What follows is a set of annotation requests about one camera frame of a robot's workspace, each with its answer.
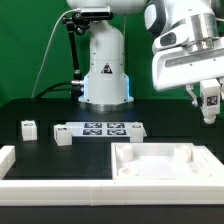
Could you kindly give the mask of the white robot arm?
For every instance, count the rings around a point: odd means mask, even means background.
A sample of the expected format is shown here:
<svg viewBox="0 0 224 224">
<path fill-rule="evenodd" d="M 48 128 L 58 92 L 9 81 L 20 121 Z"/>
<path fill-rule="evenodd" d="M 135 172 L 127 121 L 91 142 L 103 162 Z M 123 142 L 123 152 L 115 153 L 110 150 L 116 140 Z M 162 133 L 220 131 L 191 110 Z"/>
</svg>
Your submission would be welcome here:
<svg viewBox="0 0 224 224">
<path fill-rule="evenodd" d="M 217 30 L 220 0 L 66 0 L 77 34 L 90 31 L 90 69 L 79 101 L 97 110 L 133 100 L 124 72 L 124 36 L 108 21 L 114 15 L 144 13 L 155 36 L 152 80 L 157 90 L 224 76 L 224 38 Z"/>
</svg>

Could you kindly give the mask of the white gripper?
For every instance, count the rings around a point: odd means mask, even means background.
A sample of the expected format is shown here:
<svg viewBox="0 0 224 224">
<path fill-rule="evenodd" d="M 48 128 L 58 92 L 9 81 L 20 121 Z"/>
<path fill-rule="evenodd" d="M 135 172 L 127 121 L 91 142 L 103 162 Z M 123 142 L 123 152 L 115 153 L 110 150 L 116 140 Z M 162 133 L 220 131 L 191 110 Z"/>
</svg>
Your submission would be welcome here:
<svg viewBox="0 0 224 224">
<path fill-rule="evenodd" d="M 187 36 L 170 31 L 153 43 L 152 80 L 157 91 L 185 86 L 194 107 L 200 98 L 194 93 L 194 83 L 219 78 L 220 95 L 224 99 L 224 37 L 208 39 L 190 52 Z"/>
</svg>

